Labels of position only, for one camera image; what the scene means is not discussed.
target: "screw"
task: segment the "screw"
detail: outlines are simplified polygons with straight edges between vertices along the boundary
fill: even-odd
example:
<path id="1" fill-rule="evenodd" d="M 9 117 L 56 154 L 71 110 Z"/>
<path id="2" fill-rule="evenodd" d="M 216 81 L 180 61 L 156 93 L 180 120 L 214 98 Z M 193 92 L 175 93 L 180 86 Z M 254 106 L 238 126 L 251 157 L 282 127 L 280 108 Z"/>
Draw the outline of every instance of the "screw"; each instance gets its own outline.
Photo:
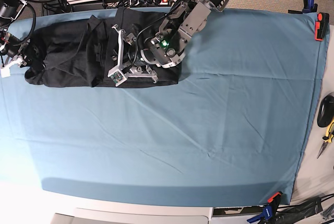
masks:
<path id="1" fill-rule="evenodd" d="M 169 48 L 166 51 L 168 57 L 173 57 L 175 55 L 175 50 L 173 48 Z"/>
<path id="2" fill-rule="evenodd" d="M 163 40 L 163 35 L 162 34 L 158 34 L 157 38 L 158 38 L 158 40 Z"/>

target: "black mouse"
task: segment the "black mouse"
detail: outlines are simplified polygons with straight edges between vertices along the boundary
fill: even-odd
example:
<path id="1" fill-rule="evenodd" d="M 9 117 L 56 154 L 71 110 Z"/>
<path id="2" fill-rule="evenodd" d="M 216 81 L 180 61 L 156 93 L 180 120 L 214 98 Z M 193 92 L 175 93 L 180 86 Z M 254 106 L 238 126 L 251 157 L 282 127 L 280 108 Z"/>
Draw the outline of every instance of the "black mouse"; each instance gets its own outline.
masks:
<path id="1" fill-rule="evenodd" d="M 318 113 L 318 126 L 327 127 L 334 117 L 334 93 L 323 98 Z"/>

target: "blue clamp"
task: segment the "blue clamp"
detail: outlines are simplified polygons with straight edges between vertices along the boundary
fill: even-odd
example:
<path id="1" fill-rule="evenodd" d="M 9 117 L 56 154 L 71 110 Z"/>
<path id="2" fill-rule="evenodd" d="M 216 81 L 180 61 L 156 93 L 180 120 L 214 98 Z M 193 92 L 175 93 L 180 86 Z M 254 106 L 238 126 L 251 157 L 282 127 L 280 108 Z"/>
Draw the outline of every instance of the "blue clamp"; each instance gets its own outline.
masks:
<path id="1" fill-rule="evenodd" d="M 314 4 L 314 0 L 304 0 L 304 9 L 302 10 L 302 13 L 313 13 L 317 11 L 317 8 L 318 5 Z"/>
<path id="2" fill-rule="evenodd" d="M 263 208 L 263 211 L 261 214 L 259 214 L 258 216 L 255 216 L 251 219 L 248 219 L 247 222 L 248 223 L 253 223 L 256 221 L 261 221 L 263 218 L 265 218 L 266 220 L 269 220 L 271 217 L 273 216 L 272 214 L 272 208 L 270 205 L 267 205 Z"/>

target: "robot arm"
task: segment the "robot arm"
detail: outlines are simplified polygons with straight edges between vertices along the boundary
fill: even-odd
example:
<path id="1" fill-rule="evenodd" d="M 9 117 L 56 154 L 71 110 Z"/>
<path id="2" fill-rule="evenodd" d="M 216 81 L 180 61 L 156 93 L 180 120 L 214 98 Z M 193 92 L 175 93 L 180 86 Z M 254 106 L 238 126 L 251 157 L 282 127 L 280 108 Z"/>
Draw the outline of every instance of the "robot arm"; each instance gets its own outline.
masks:
<path id="1" fill-rule="evenodd" d="M 133 60 L 132 62 L 128 61 L 112 68 L 109 71 L 108 77 L 111 77 L 116 86 L 119 86 L 128 77 L 135 77 L 134 71 L 136 71 L 136 75 L 139 74 L 137 66 L 144 66 L 144 68 L 140 69 L 140 74 L 145 74 L 147 75 L 146 77 L 151 77 L 154 82 L 157 82 L 159 77 L 156 74 L 145 71 L 149 65 L 155 64 L 163 68 L 178 65 L 185 57 L 185 47 L 193 35 L 205 27 L 211 11 L 223 11 L 228 1 L 178 0 L 171 11 L 161 18 L 163 21 L 155 37 L 145 40 L 144 49 L 138 49 L 138 41 L 135 40 L 136 37 L 132 37 L 132 44 L 130 45 L 134 46 L 134 50 L 133 48 L 129 48 L 130 52 L 125 54 L 118 52 L 118 60 L 120 60 L 120 56 L 123 56 L 123 54 L 133 56 Z M 128 37 L 123 37 L 123 39 L 123 42 L 129 42 Z"/>

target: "red clamp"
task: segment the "red clamp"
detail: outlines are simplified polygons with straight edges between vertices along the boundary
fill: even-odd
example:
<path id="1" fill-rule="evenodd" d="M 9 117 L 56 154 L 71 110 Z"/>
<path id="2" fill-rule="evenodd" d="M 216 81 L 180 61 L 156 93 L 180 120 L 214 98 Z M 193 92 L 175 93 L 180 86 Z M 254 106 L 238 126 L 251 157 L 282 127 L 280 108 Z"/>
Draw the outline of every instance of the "red clamp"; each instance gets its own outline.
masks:
<path id="1" fill-rule="evenodd" d="M 315 40 L 322 41 L 326 35 L 329 25 L 329 14 L 319 13 L 318 21 L 315 22 Z"/>
<path id="2" fill-rule="evenodd" d="M 283 193 L 281 192 L 281 191 L 279 191 L 279 192 L 277 192 L 277 193 L 275 193 L 273 196 L 271 196 L 269 199 L 268 199 L 268 203 L 272 203 L 272 201 L 274 200 L 274 198 L 276 197 L 276 196 L 281 196 Z"/>

